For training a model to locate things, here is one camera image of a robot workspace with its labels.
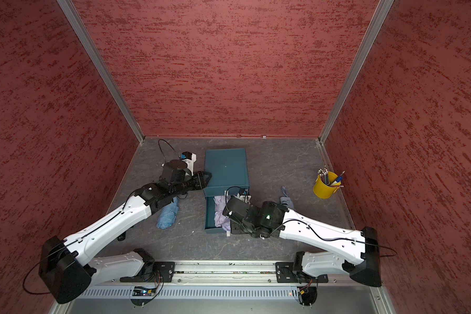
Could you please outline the teal drawer cabinet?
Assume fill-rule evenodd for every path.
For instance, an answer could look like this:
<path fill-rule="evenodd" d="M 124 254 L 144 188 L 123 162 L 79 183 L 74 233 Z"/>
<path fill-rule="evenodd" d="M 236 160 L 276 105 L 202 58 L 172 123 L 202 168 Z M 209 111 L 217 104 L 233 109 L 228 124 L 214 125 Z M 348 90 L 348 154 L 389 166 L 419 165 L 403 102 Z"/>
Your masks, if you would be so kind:
<path fill-rule="evenodd" d="M 205 152 L 204 170 L 212 174 L 208 186 L 204 188 L 205 196 L 205 233 L 225 233 L 215 225 L 216 196 L 223 196 L 229 189 L 235 192 L 236 187 L 249 188 L 249 174 L 245 149 L 211 149 Z"/>

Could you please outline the purple umbrella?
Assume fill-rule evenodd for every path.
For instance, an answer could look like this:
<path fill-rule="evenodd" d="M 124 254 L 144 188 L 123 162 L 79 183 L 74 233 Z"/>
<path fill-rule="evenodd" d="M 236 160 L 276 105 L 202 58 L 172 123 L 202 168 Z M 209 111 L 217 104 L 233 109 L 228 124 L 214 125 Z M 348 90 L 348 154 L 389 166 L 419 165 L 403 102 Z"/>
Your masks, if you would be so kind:
<path fill-rule="evenodd" d="M 215 196 L 213 199 L 215 203 L 215 226 L 218 228 L 222 228 L 227 233 L 230 233 L 230 219 L 223 214 L 224 210 L 226 209 L 226 203 L 229 198 L 226 198 L 225 196 Z"/>

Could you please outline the blue umbrella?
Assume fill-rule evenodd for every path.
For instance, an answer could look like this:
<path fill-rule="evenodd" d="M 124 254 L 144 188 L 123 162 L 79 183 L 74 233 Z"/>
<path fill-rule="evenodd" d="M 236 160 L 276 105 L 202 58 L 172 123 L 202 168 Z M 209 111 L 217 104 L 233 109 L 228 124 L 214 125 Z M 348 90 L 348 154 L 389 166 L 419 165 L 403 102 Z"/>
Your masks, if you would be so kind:
<path fill-rule="evenodd" d="M 286 188 L 284 186 L 281 187 L 282 196 L 280 197 L 280 204 L 285 206 L 288 209 L 294 209 L 294 203 L 291 200 L 290 196 L 288 195 Z"/>
<path fill-rule="evenodd" d="M 162 208 L 156 227 L 161 230 L 172 227 L 176 221 L 178 212 L 179 201 L 177 197 L 174 197 L 171 204 L 168 204 Z"/>

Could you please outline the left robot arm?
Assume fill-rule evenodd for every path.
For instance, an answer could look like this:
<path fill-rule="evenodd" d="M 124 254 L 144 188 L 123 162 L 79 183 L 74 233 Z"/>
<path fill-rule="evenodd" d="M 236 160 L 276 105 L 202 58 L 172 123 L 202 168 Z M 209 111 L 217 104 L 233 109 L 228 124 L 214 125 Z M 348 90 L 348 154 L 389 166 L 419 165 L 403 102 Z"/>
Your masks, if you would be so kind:
<path fill-rule="evenodd" d="M 145 266 L 153 266 L 153 257 L 143 249 L 106 258 L 97 255 L 128 229 L 172 204 L 175 197 L 206 188 L 212 174 L 194 171 L 194 163 L 193 156 L 165 163 L 158 182 L 134 190 L 100 220 L 65 239 L 54 236 L 44 242 L 39 277 L 57 303 L 69 303 L 99 283 L 142 276 Z"/>

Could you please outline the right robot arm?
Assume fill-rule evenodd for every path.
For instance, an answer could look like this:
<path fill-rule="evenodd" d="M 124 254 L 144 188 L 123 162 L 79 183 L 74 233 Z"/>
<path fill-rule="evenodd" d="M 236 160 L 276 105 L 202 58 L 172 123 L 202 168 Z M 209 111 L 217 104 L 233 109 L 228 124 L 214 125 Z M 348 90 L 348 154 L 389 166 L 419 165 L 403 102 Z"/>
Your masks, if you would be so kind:
<path fill-rule="evenodd" d="M 362 285 L 382 286 L 378 233 L 371 227 L 348 230 L 307 218 L 283 204 L 266 201 L 258 208 L 235 197 L 222 214 L 232 227 L 253 238 L 276 237 L 322 250 L 297 253 L 294 273 L 306 277 L 348 274 Z"/>

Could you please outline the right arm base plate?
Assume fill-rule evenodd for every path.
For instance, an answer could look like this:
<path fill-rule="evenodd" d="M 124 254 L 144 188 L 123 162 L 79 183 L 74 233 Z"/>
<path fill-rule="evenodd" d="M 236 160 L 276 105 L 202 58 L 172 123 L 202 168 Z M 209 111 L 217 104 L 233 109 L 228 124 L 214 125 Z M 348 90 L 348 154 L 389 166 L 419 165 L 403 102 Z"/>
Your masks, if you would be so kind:
<path fill-rule="evenodd" d="M 328 283 L 328 276 L 311 277 L 302 271 L 294 270 L 293 262 L 276 262 L 276 279 L 278 283 L 319 284 Z"/>

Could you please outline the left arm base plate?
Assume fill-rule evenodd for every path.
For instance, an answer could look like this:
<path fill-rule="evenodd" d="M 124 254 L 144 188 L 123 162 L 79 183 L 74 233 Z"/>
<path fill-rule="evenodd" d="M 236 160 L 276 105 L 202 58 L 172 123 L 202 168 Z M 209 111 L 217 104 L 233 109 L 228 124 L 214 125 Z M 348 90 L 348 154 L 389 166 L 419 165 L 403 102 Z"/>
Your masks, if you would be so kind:
<path fill-rule="evenodd" d="M 175 272 L 174 262 L 146 262 L 135 276 L 121 277 L 121 283 L 171 283 Z"/>

